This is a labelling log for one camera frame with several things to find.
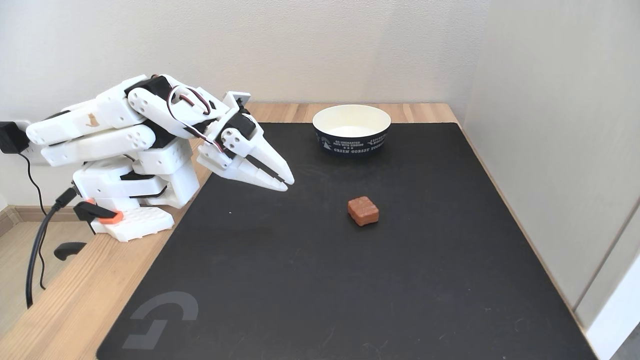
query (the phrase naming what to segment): brown cube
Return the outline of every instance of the brown cube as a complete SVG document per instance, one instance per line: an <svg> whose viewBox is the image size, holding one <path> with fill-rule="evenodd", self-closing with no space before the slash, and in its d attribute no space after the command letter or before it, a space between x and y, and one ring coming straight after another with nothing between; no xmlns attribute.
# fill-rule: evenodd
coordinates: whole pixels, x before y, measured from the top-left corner
<svg viewBox="0 0 640 360"><path fill-rule="evenodd" d="M356 224L360 226L377 222L380 217L378 207L366 196L350 200L347 203L347 210Z"/></svg>

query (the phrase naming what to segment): white robotic arm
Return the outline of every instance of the white robotic arm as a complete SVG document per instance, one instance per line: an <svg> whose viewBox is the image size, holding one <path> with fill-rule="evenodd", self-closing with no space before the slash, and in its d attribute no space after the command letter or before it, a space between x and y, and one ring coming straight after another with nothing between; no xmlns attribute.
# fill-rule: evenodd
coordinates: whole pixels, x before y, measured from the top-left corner
<svg viewBox="0 0 640 360"><path fill-rule="evenodd" d="M128 241L173 225L168 213L140 205L181 208L198 190L189 138L203 139L197 161L218 176L278 191L293 184L287 162L244 108L249 97L228 92L220 101L171 76L141 75L30 125L26 134L45 145L52 166L85 162L74 174L80 196L124 215L94 220L94 231Z"/></svg>

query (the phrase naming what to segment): power adapter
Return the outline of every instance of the power adapter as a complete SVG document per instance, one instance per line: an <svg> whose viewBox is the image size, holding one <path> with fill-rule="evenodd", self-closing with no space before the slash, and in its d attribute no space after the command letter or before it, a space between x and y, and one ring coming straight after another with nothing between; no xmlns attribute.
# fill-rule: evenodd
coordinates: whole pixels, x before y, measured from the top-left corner
<svg viewBox="0 0 640 360"><path fill-rule="evenodd" d="M20 154L29 147L27 134L12 121L0 121L0 151Z"/></svg>

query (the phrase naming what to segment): desk mat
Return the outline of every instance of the desk mat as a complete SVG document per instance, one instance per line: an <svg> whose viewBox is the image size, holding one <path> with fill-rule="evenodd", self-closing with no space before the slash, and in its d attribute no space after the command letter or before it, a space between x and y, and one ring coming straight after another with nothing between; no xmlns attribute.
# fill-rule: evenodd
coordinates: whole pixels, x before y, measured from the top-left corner
<svg viewBox="0 0 640 360"><path fill-rule="evenodd" d="M456 124L393 124L357 160L263 126L296 183L212 175L99 359L596 359Z"/></svg>

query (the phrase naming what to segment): white bowl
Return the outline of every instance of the white bowl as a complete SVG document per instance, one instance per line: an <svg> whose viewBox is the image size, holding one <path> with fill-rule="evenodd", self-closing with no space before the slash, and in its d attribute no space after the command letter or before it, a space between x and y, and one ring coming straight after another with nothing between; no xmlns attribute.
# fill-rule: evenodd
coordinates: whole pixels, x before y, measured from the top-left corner
<svg viewBox="0 0 640 360"><path fill-rule="evenodd" d="M333 154L360 156L383 145L391 117L366 105L338 105L318 112L313 125L320 146Z"/></svg>

